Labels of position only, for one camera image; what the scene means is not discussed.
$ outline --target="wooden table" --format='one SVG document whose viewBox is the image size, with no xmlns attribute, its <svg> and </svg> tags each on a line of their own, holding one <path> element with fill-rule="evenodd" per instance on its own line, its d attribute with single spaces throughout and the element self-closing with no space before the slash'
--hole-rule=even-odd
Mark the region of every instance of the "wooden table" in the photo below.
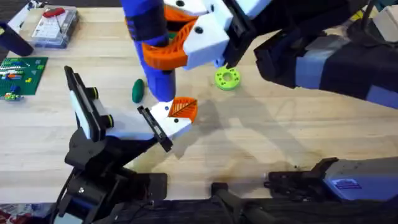
<svg viewBox="0 0 398 224">
<path fill-rule="evenodd" d="M 21 35 L 35 27 L 30 12 Z M 81 22 L 65 50 L 36 49 L 49 57 L 35 96 L 0 102 L 0 203 L 54 202 L 71 167 L 63 161 L 76 130 L 63 71 L 69 65 L 105 106 L 135 111 L 131 88 L 145 78 L 121 8 L 81 8 Z M 214 181 L 243 197 L 269 197 L 262 187 L 273 170 L 311 169 L 326 157 L 369 159 L 398 155 L 398 111 L 317 90 L 291 90 L 263 80 L 253 49 L 238 66 L 242 83 L 222 91 L 212 65 L 177 70 L 177 95 L 198 99 L 197 120 L 166 154 L 153 147 L 127 165 L 169 175 L 167 199 L 209 197 Z M 149 90 L 143 104 L 156 103 Z"/>
</svg>

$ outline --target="blue sticker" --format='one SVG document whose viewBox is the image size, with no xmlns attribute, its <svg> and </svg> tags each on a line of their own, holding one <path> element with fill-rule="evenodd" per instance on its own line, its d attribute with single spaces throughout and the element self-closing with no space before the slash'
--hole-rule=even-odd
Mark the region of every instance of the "blue sticker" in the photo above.
<svg viewBox="0 0 398 224">
<path fill-rule="evenodd" d="M 362 187 L 357 183 L 354 179 L 340 179 L 340 180 L 332 180 L 335 187 L 340 190 L 344 189 L 362 189 Z"/>
</svg>

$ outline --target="green object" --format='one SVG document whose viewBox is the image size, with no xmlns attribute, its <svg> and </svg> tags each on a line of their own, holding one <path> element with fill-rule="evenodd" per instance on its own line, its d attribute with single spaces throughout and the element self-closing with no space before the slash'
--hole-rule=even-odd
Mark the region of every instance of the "green object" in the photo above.
<svg viewBox="0 0 398 224">
<path fill-rule="evenodd" d="M 241 82 L 241 75 L 235 68 L 219 68 L 215 75 L 215 81 L 218 88 L 222 90 L 233 90 Z"/>
<path fill-rule="evenodd" d="M 142 79 L 138 79 L 134 86 L 132 87 L 132 101 L 135 103 L 140 103 L 144 97 L 144 89 L 145 89 L 145 84 Z"/>
<path fill-rule="evenodd" d="M 0 73 L 8 70 L 15 70 L 15 74 L 22 74 L 21 79 L 3 80 L 0 79 L 0 95 L 4 96 L 9 92 L 11 85 L 20 87 L 19 95 L 34 95 L 44 71 L 47 57 L 26 57 L 6 58 L 0 65 Z M 22 65 L 12 65 L 12 62 L 21 62 Z"/>
<path fill-rule="evenodd" d="M 169 38 L 170 39 L 174 39 L 176 35 L 177 35 L 177 33 L 169 32 Z"/>
</svg>

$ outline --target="green 3d printed gear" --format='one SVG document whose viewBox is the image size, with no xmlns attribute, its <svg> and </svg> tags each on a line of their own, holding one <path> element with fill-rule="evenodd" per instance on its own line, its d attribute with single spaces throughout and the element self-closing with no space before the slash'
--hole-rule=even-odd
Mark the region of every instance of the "green 3d printed gear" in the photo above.
<svg viewBox="0 0 398 224">
<path fill-rule="evenodd" d="M 241 74 L 235 68 L 227 69 L 226 67 L 222 67 L 217 70 L 215 81 L 218 88 L 233 90 L 241 82 Z"/>
</svg>

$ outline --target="plastic container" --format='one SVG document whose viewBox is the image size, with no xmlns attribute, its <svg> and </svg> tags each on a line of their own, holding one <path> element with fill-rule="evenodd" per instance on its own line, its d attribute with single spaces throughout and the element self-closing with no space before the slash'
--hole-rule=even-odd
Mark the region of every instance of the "plastic container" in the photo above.
<svg viewBox="0 0 398 224">
<path fill-rule="evenodd" d="M 41 17 L 35 30 L 30 34 L 28 42 L 34 47 L 64 49 L 68 46 L 70 38 L 79 21 L 76 7 L 71 6 L 45 6 L 44 11 L 62 7 L 65 13 L 51 18 Z"/>
</svg>

